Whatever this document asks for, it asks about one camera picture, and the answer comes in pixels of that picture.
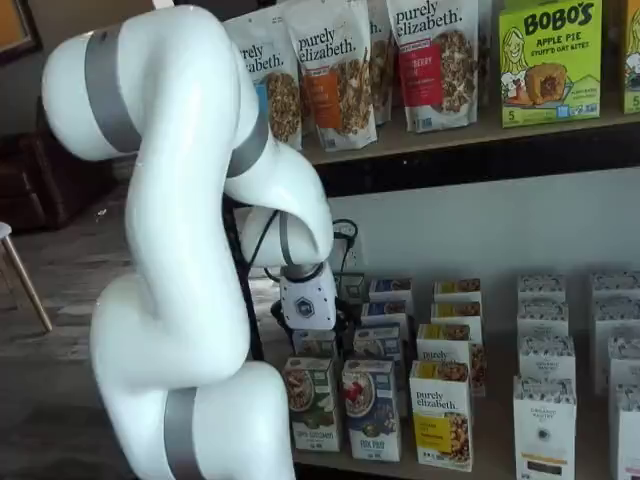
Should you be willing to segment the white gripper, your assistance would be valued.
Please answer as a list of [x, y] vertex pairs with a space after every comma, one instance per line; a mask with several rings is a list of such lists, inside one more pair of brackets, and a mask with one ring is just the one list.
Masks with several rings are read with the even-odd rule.
[[280, 300], [271, 305], [271, 315], [281, 328], [333, 329], [341, 352], [352, 350], [353, 314], [349, 303], [336, 297], [330, 269], [322, 269], [308, 280], [282, 277]]

